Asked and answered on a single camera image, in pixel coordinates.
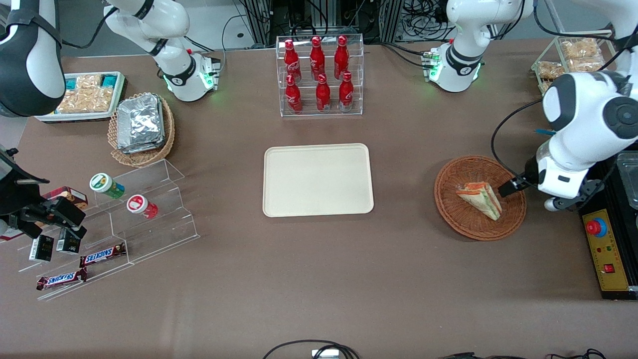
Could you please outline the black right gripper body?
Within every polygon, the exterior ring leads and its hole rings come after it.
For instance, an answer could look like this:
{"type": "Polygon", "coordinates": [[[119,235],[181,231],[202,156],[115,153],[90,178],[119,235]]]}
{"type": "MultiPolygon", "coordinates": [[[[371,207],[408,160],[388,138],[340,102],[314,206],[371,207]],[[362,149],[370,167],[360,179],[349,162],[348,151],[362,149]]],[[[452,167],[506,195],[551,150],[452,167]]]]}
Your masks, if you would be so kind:
{"type": "Polygon", "coordinates": [[[7,220],[12,214],[19,215],[27,210],[48,216],[47,200],[40,194],[39,186],[50,180],[35,177],[23,170],[15,161],[16,148],[1,148],[0,215],[7,220]]]}

